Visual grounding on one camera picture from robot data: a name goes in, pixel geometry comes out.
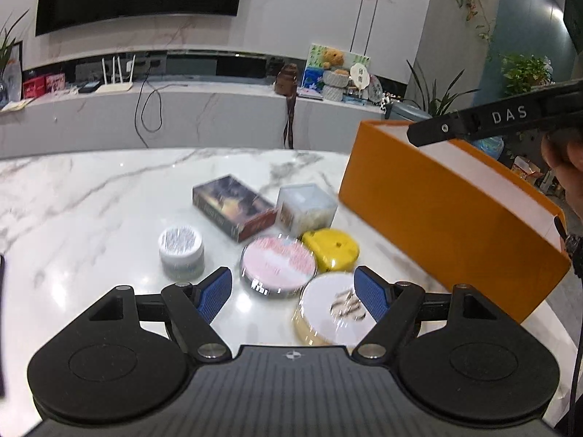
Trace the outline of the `person right hand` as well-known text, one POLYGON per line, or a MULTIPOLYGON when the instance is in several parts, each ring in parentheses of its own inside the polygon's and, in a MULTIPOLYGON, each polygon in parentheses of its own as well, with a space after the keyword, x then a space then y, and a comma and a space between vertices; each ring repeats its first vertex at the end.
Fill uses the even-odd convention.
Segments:
POLYGON ((551 131, 541 141, 541 154, 565 191, 565 199, 582 219, 582 137, 573 129, 551 131))

